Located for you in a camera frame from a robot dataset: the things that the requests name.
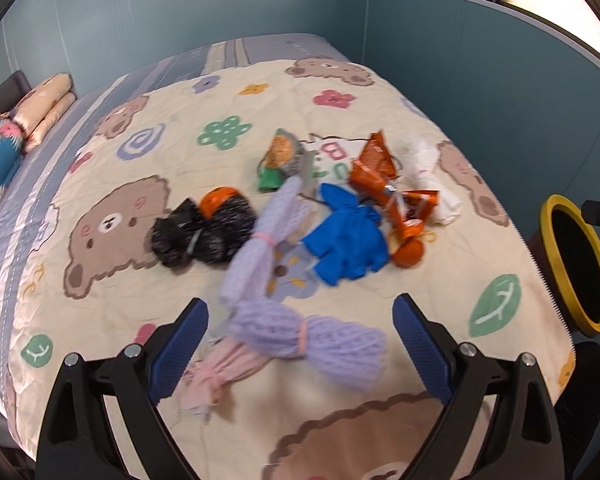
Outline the orange peel slice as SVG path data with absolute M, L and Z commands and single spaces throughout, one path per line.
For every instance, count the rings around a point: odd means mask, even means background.
M 388 238 L 390 260 L 400 268 L 411 268 L 422 261 L 424 244 L 418 237 L 400 242 L 395 236 Z

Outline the long purple knit cloth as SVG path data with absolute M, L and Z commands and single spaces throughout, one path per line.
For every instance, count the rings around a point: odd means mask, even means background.
M 222 307 L 234 313 L 245 300 L 265 296 L 271 278 L 274 249 L 300 229 L 311 205 L 300 197 L 300 177 L 288 178 L 259 214 L 250 237 L 230 262 L 220 288 Z

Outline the black plastic bag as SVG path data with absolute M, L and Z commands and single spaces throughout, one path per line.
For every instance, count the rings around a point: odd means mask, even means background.
M 250 239 L 257 215 L 240 194 L 224 198 L 207 218 L 190 198 L 166 218 L 157 219 L 149 247 L 163 266 L 185 268 L 194 260 L 229 263 Z

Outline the white tissue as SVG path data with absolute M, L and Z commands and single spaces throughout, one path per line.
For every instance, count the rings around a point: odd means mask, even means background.
M 439 150 L 421 136 L 410 136 L 399 150 L 403 166 L 401 178 L 411 190 L 437 191 L 438 203 L 431 214 L 432 222 L 448 226 L 462 210 L 462 202 L 436 176 L 440 160 Z

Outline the orange snack wrapper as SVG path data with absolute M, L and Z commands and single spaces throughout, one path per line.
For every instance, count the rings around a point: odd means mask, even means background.
M 388 150 L 384 133 L 370 135 L 352 162 L 349 185 L 370 198 L 385 213 L 400 244 L 425 232 L 425 224 L 439 201 L 436 190 L 401 191 L 396 185 L 398 170 Z

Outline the grey noodle snack packet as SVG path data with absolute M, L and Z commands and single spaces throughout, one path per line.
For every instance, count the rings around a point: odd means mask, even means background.
M 314 151 L 291 132 L 278 128 L 257 168 L 258 190 L 261 193 L 277 191 L 286 180 L 297 176 L 302 180 L 301 192 L 314 193 Z

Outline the yellow rimmed black trash bin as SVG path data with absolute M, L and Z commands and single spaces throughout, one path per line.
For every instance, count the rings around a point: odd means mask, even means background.
M 558 308 L 584 336 L 600 336 L 600 237 L 582 209 L 551 195 L 539 215 L 543 274 Z

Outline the pink crumpled cloth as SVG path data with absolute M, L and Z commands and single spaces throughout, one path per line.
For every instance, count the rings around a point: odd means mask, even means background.
M 271 359 L 233 336 L 217 342 L 202 359 L 189 364 L 176 391 L 182 410 L 208 413 L 233 382 L 257 373 Z

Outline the short purple knit cloth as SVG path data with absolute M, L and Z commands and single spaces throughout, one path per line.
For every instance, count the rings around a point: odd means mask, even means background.
M 358 391 L 369 389 L 385 364 L 382 330 L 332 316 L 303 316 L 270 298 L 240 302 L 227 331 L 252 350 L 305 360 L 338 385 Z

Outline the cartoon bear quilt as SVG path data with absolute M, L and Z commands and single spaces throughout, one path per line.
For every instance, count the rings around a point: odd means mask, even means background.
M 399 150 L 421 136 L 440 152 L 436 176 L 462 202 L 448 226 L 426 223 L 424 256 L 402 269 L 329 286 L 302 238 L 330 213 L 315 185 L 311 212 L 274 249 L 266 296 L 303 315 L 325 315 L 382 330 L 387 351 L 370 390 L 341 387 L 309 363 L 275 359 L 230 384 L 208 413 L 182 410 L 178 392 L 160 405 L 181 450 L 207 479 L 370 479 L 403 470 L 441 412 L 426 393 L 391 322 L 407 292 L 428 318 L 483 353 L 513 359 L 531 352 L 552 398 L 565 390 L 574 352 L 520 233 L 477 171 L 388 81 L 361 68 L 352 84 L 323 60 L 265 61 L 217 70 L 142 94 L 107 113 L 71 164 L 35 235 L 16 286 L 3 392 L 9 429 L 29 454 L 61 359 L 111 356 L 175 318 L 189 299 L 209 307 L 203 359 L 222 334 L 225 271 L 194 262 L 165 268 L 148 247 L 154 221 L 186 198 L 236 188 L 254 209 L 257 168 L 278 128 L 314 151 L 316 185 L 348 184 L 368 137 L 384 133 L 398 170 Z

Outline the blue knotted glove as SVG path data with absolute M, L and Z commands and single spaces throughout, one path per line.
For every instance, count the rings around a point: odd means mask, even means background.
M 337 286 L 343 278 L 354 281 L 382 269 L 389 252 L 379 212 L 334 184 L 321 184 L 320 194 L 330 215 L 302 238 L 306 250 L 317 258 L 314 273 L 327 285 Z

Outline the orange peel cup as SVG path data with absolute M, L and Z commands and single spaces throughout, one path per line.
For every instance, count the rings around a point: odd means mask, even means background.
M 220 186 L 204 194 L 199 203 L 199 210 L 206 220 L 211 220 L 218 214 L 235 210 L 241 199 L 242 194 L 236 188 Z

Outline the peach folded pillow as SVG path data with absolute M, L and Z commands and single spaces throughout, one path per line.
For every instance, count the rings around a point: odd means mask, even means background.
M 37 148 L 76 102 L 72 86 L 69 74 L 56 74 L 30 90 L 12 110 L 10 118 L 22 132 L 25 153 Z

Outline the dark headboard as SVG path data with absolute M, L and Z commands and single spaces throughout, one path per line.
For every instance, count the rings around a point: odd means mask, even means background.
M 31 90 L 27 76 L 16 70 L 0 84 L 0 115 L 8 113 Z

